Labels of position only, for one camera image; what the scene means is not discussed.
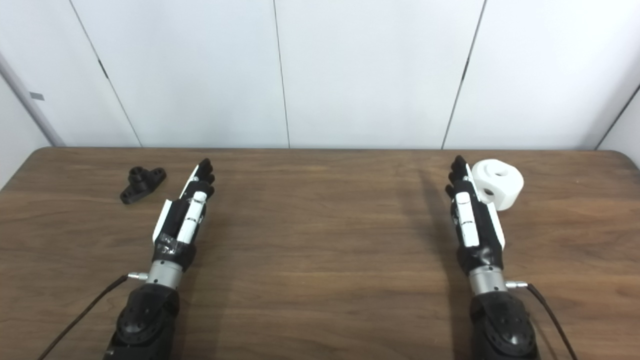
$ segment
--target prosthetic hand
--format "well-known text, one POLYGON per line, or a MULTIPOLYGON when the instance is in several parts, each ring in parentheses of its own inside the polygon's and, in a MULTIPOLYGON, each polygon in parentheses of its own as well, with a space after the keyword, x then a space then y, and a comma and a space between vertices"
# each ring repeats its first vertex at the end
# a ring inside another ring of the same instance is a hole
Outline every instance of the prosthetic hand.
POLYGON ((180 198, 165 201, 153 233, 151 270, 129 274, 145 284, 129 295, 103 360, 169 358, 180 309, 178 285, 196 254, 195 238, 214 191, 212 171, 209 159, 202 160, 180 198))
POLYGON ((478 199, 467 162, 457 156, 451 165, 451 216, 456 226, 458 264, 468 276, 471 301, 473 358, 477 360, 537 360, 536 334, 522 301, 508 292, 519 283, 502 277, 504 235, 492 203, 478 199))

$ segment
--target wooden table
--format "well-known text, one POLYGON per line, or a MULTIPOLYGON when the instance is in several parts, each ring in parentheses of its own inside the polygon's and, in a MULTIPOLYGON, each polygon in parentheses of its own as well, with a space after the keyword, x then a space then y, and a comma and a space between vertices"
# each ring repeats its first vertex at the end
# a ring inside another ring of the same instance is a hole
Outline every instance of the wooden table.
MULTIPOLYGON (((64 149, 0 192, 0 359, 34 359, 120 274, 147 271, 165 198, 209 157, 216 194, 181 284, 175 359, 469 359, 471 294, 443 191, 457 151, 64 149), (127 171, 167 180, 130 206, 127 171)), ((508 279, 547 297, 582 360, 640 356, 640 173, 615 152, 460 151, 525 187, 508 279)), ((49 359, 102 359, 128 281, 49 359)), ((543 360, 568 359, 526 292, 543 360)))

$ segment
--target black bracket object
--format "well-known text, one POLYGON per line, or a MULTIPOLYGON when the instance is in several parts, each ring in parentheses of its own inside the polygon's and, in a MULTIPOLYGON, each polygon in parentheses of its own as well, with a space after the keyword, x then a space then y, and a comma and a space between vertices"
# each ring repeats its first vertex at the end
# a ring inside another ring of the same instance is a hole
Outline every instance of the black bracket object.
POLYGON ((166 179, 163 168, 149 171, 143 167, 132 167, 129 170, 129 186, 120 194, 124 204, 133 204, 154 190, 166 179))

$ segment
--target panel seam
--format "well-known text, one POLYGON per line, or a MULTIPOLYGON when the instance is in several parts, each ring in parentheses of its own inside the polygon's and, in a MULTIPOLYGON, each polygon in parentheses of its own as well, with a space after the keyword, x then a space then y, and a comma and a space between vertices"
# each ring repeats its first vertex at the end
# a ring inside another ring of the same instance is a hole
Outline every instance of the panel seam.
POLYGON ((462 85, 465 82, 465 76, 467 75, 467 69, 469 68, 469 62, 471 61, 471 54, 474 51, 474 46, 476 44, 476 38, 478 36, 478 31, 480 30, 480 23, 482 23, 482 16, 484 15, 484 8, 486 7, 486 3, 488 0, 484 0, 482 4, 482 9, 480 10, 480 16, 478 17, 478 23, 476 24, 476 31, 474 32, 474 37, 471 40, 471 46, 469 47, 469 54, 467 55, 467 61, 465 62, 465 68, 462 70, 462 77, 460 79, 460 84, 458 85, 458 92, 456 92, 456 98, 453 100, 453 107, 451 108, 451 114, 449 115, 449 122, 447 123, 447 130, 444 133, 444 138, 442 138, 442 146, 440 150, 444 150, 444 145, 447 142, 447 137, 449 136, 449 130, 451 128, 451 122, 453 121, 453 115, 456 112, 456 106, 458 105, 458 98, 460 97, 460 92, 462 91, 462 85))
POLYGON ((594 148, 594 150, 599 150, 600 146, 602 145, 602 142, 604 142, 604 140, 607 138, 607 135, 609 135, 609 133, 611 132, 611 130, 613 129, 613 127, 618 123, 618 120, 620 119, 620 117, 622 117, 622 114, 624 114, 625 110, 628 108, 629 104, 634 100, 634 98, 636 97, 638 90, 640 90, 640 85, 638 85, 638 87, 636 88, 636 90, 634 91, 633 94, 631 94, 631 97, 629 98, 629 100, 627 101, 627 103, 622 107, 622 110, 620 110, 620 112, 618 113, 618 116, 616 116, 615 120, 613 120, 613 122, 611 123, 611 126, 609 126, 609 128, 607 129, 607 132, 604 133, 604 136, 602 137, 602 139, 600 139, 600 141, 598 142, 598 145, 596 145, 596 147, 594 148))
POLYGON ((276 0, 273 0, 273 18, 276 23, 276 40, 278 42, 278 63, 280 64, 280 83, 282 85, 282 104, 284 106, 284 122, 287 127, 287 145, 291 149, 291 138, 289 137, 289 117, 287 116, 287 97, 284 91, 284 74, 282 72, 282 53, 280 52, 280 32, 278 31, 278 11, 276 10, 276 0))
POLYGON ((100 60, 100 56, 98 55, 98 52, 95 50, 95 46, 93 46, 93 42, 91 41, 91 38, 89 37, 89 34, 86 32, 86 28, 84 27, 84 24, 82 22, 82 20, 80 19, 80 15, 78 15, 78 11, 76 10, 76 7, 74 6, 74 3, 72 0, 69 0, 69 4, 71 5, 71 9, 73 9, 74 14, 76 15, 76 18, 78 19, 78 22, 80 23, 80 27, 82 28, 82 31, 84 32, 84 36, 86 37, 87 41, 89 41, 89 45, 91 46, 91 49, 93 50, 93 54, 95 55, 95 58, 98 60, 98 64, 100 65, 105 77, 107 78, 107 81, 109 81, 109 86, 111 87, 111 91, 113 91, 113 94, 116 96, 116 100, 118 101, 118 104, 120 105, 120 109, 122 109, 122 112, 124 113, 124 117, 127 119, 128 123, 129 123, 129 127, 131 127, 131 131, 133 131, 133 135, 136 137, 136 140, 138 141, 138 144, 140 145, 140 147, 144 147, 142 146, 142 142, 140 141, 140 137, 138 136, 138 133, 136 132, 136 128, 133 126, 133 123, 131 122, 131 119, 129 118, 129 114, 127 114, 127 110, 125 110, 124 105, 122 104, 122 101, 120 100, 120 96, 118 96, 118 92, 116 91, 115 87, 113 86, 113 83, 111 82, 111 78, 109 78, 109 76, 107 75, 107 72, 102 64, 102 60, 100 60))

